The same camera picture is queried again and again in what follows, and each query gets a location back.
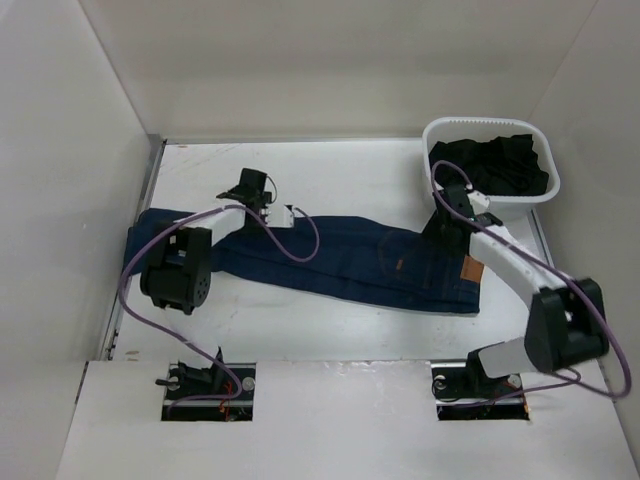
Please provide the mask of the dark blue denim trousers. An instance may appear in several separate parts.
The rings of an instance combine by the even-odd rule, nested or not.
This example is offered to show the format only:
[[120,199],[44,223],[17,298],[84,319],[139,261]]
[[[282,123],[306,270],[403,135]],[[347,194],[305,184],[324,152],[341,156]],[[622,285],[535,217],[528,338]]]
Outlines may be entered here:
[[234,234],[212,252],[213,271],[341,300],[427,313],[476,314],[471,261],[422,235],[354,216],[297,219],[293,228]]

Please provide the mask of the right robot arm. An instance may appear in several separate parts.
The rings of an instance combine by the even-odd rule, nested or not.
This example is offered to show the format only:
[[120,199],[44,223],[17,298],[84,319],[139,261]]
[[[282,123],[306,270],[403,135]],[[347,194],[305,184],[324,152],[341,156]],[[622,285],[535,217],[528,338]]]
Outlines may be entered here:
[[426,237],[489,267],[528,309],[521,336],[467,354],[454,376],[459,389],[482,398],[511,375],[556,374],[608,354],[610,330],[595,281],[575,280],[535,256],[470,186],[436,188],[433,197],[436,210]]

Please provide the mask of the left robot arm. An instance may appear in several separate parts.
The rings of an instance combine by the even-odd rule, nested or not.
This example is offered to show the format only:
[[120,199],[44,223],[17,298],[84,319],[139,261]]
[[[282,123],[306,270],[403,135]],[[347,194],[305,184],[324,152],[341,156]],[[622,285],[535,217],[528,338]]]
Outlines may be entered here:
[[156,328],[201,356],[193,342],[175,329],[175,321],[191,316],[205,302],[213,271],[214,247],[234,234],[268,233],[272,226],[269,207],[276,191],[268,192],[267,173],[244,168],[239,183],[216,197],[216,206],[200,213],[147,209],[131,227],[129,254],[123,277],[138,272],[140,291],[166,312],[167,327]]

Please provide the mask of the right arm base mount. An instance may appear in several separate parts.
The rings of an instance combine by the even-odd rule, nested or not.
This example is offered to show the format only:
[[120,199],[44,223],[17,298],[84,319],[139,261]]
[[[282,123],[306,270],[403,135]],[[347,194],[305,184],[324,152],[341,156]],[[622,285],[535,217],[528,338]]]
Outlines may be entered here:
[[432,364],[431,374],[440,421],[529,420],[519,375],[475,381],[460,362]]

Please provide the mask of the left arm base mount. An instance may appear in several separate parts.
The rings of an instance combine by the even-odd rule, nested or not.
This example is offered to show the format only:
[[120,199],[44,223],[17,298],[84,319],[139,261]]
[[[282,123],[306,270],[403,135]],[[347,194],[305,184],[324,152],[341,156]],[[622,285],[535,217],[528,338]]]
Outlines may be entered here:
[[155,380],[163,389],[161,420],[169,422],[250,422],[256,393],[256,365],[231,364],[241,381],[237,389],[231,376],[218,366],[195,368],[183,362],[171,364],[164,378]]

